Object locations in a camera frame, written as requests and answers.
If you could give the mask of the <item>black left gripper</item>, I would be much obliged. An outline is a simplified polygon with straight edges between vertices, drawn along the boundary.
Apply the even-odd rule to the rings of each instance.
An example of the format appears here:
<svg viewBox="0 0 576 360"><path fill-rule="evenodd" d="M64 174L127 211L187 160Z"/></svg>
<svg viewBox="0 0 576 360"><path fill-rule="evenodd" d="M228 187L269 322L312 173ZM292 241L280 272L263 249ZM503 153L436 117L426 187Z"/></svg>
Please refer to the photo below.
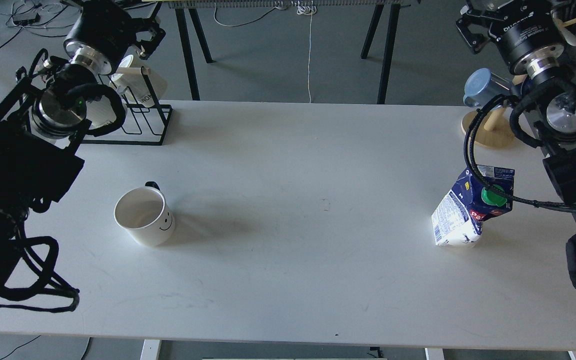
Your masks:
<svg viewBox="0 0 576 360"><path fill-rule="evenodd" d="M132 45L139 57L150 57L166 37L158 19L132 19L112 0L85 0L62 45L70 62L98 75L112 75ZM137 40L147 32L149 39Z"/></svg>

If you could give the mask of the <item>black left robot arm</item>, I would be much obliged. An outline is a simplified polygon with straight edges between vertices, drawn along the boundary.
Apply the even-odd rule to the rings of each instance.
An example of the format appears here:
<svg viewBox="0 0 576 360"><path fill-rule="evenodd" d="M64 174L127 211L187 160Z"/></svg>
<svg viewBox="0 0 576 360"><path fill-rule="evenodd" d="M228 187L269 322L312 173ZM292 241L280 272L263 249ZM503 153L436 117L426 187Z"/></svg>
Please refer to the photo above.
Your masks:
<svg viewBox="0 0 576 360"><path fill-rule="evenodd" d="M0 298L9 309L43 312L23 304L35 296L70 299L48 313L78 307L79 290L55 270L57 240L28 237L25 222L69 191L84 166L76 152L86 136L124 125L121 96L99 76L117 73L130 47L147 60L166 35L157 21L160 3L147 17L132 17L114 0L70 4L80 13L62 44L67 58L39 50L0 103Z"/></svg>

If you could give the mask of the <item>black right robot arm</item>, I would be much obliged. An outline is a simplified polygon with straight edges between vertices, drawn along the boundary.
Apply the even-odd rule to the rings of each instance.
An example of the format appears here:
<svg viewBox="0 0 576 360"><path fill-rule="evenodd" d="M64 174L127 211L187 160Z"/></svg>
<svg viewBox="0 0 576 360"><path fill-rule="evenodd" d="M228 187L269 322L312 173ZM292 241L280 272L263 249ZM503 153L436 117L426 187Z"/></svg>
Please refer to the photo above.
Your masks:
<svg viewBox="0 0 576 360"><path fill-rule="evenodd" d="M494 91L480 104L465 130L462 153L466 168L483 188L510 202L576 214L576 85L560 63L576 35L558 18L571 0L467 0L455 21L473 54L493 43L509 72L523 76L521 84ZM509 106L509 129L514 139L547 152L542 161L559 202L521 198L487 180L474 156L476 136L486 116L498 106Z"/></svg>

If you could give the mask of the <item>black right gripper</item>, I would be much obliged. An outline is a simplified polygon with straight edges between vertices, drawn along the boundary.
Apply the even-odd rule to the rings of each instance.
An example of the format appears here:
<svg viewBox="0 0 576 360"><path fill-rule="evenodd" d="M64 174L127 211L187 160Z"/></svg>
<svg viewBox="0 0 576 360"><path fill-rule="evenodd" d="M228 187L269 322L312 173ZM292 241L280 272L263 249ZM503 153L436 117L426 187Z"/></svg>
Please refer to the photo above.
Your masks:
<svg viewBox="0 0 576 360"><path fill-rule="evenodd" d="M455 26L473 55L491 41L508 69L525 69L532 59L557 59L563 54L564 39L556 27L549 0L512 0L495 12L500 20L462 14ZM475 33L472 25L487 32Z"/></svg>

